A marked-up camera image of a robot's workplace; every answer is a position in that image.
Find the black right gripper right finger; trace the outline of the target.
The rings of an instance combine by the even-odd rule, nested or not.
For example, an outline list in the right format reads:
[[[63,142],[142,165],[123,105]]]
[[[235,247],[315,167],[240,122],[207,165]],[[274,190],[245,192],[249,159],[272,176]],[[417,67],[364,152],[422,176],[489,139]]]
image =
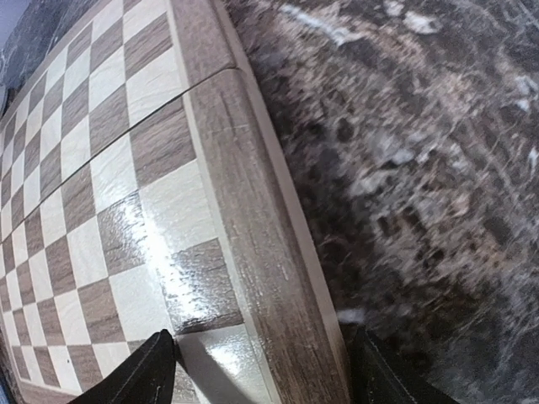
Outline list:
[[[354,403],[456,404],[364,328],[352,343],[352,391]]]

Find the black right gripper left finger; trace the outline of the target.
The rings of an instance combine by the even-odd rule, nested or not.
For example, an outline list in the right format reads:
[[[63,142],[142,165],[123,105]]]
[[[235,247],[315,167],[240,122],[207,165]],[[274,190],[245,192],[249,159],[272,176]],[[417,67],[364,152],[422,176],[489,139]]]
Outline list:
[[[176,370],[175,344],[166,329],[155,332],[110,375],[71,404],[170,404]]]

